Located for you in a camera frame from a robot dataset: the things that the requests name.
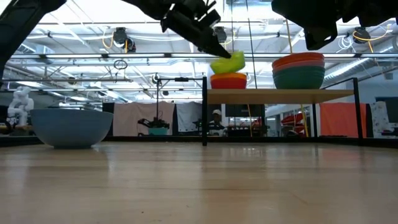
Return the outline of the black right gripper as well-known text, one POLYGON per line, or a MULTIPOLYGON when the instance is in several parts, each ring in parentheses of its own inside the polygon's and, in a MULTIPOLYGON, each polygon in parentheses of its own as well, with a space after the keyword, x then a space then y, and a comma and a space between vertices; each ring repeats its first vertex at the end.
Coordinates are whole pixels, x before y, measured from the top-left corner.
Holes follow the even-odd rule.
MULTIPOLYGON (((273 0, 272 10, 298 25, 326 25, 304 28, 308 50, 319 50, 337 37, 340 0, 273 0)), ((342 21, 358 18, 361 27, 377 26, 394 18, 397 21, 397 0, 345 1, 342 21)))

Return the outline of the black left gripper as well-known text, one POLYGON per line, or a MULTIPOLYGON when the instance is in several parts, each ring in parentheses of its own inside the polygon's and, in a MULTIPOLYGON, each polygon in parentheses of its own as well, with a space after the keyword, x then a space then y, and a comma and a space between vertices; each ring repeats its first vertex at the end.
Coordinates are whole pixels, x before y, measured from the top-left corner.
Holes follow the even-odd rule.
POLYGON ((169 7, 160 20, 162 32, 172 30, 190 42, 198 42, 198 50, 222 58, 231 54, 218 42, 213 26, 221 17, 213 6, 216 1, 171 0, 164 1, 169 7))

